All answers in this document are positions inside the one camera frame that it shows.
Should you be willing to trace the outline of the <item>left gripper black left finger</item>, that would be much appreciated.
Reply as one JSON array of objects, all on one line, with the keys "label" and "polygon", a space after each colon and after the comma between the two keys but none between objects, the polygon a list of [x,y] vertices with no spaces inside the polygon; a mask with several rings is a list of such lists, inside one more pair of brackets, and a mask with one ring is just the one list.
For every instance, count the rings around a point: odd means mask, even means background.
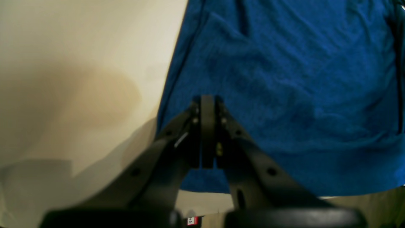
[{"label": "left gripper black left finger", "polygon": [[183,228],[175,209],[189,169],[200,165],[203,97],[176,116],[116,179],[89,199],[49,212],[41,228]]}]

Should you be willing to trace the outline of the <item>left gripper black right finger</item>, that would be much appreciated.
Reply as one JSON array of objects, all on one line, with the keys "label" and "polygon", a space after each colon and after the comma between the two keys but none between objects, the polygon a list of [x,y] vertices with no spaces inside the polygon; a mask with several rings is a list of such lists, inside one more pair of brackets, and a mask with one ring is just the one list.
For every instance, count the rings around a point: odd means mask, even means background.
[{"label": "left gripper black right finger", "polygon": [[232,117],[219,96],[208,97],[208,126],[217,167],[227,177],[234,210],[225,228],[366,228],[357,209],[323,201],[296,182]]}]

